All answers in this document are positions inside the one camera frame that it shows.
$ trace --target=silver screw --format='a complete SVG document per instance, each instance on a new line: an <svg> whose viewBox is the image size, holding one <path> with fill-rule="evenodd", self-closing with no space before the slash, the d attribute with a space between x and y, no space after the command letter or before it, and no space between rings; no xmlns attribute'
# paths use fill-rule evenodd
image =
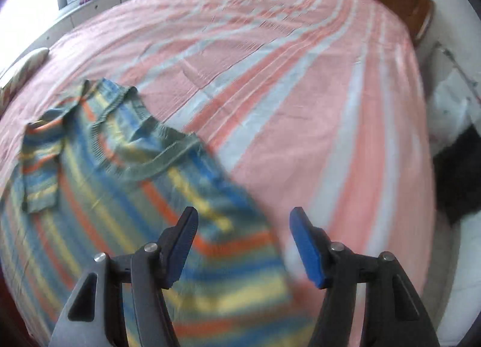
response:
<svg viewBox="0 0 481 347"><path fill-rule="evenodd" d="M155 252L157 250L156 243L147 243L144 247L145 252Z"/></svg>
<svg viewBox="0 0 481 347"><path fill-rule="evenodd" d="M388 252L388 251L384 251L381 253L381 257L385 260L385 261L393 261L394 259L396 259L396 256L394 256L392 253Z"/></svg>
<svg viewBox="0 0 481 347"><path fill-rule="evenodd" d="M99 252L93 258L96 262L101 262L101 261L104 261L106 257L107 257L107 255L105 255L105 252Z"/></svg>
<svg viewBox="0 0 481 347"><path fill-rule="evenodd" d="M345 248L343 243L340 243L339 241L334 241L331 243L331 249L336 252L341 252Z"/></svg>

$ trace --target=striped shirt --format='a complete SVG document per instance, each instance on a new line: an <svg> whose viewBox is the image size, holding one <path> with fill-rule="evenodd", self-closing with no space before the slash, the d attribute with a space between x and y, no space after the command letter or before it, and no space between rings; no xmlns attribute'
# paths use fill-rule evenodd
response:
<svg viewBox="0 0 481 347"><path fill-rule="evenodd" d="M163 125L135 87L105 79L75 86L27 126L2 196L2 267L32 334L48 341L96 252L135 252L188 205L198 233L164 292L181 345L305 345L312 322L296 309L258 207L195 134ZM124 313L137 346L131 299Z"/></svg>

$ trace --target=bed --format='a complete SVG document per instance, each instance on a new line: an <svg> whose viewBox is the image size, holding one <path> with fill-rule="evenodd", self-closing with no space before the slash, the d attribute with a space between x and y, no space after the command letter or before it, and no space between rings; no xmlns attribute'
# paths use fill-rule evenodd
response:
<svg viewBox="0 0 481 347"><path fill-rule="evenodd" d="M105 77L137 86L158 120L196 132L250 193L313 315L323 296L290 236L295 206L355 252L395 253L421 292L434 193L413 44L431 14L430 0L131 0L59 40L11 102L0 191L25 124L74 82ZM28 245L14 242L13 257ZM6 282L21 306L21 286ZM362 314L359 305L352 345ZM27 327L46 343L41 318Z"/></svg>

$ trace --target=pillow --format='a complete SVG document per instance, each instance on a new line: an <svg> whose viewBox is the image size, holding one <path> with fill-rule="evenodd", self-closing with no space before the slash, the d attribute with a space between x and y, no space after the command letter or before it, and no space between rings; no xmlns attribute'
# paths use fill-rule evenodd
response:
<svg viewBox="0 0 481 347"><path fill-rule="evenodd" d="M49 49L36 49L15 62L0 78L0 117L8 107L15 94L45 62Z"/></svg>

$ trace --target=bed sheet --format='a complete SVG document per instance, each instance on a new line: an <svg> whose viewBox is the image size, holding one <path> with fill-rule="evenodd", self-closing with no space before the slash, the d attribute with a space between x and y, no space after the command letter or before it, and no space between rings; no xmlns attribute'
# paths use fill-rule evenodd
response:
<svg viewBox="0 0 481 347"><path fill-rule="evenodd" d="M27 122L101 77L198 134L268 217L312 313L322 294L290 236L295 206L355 252L395 253L421 291L434 229L422 84L407 28L376 0L131 0L103 12L52 46L2 117L0 191Z"/></svg>

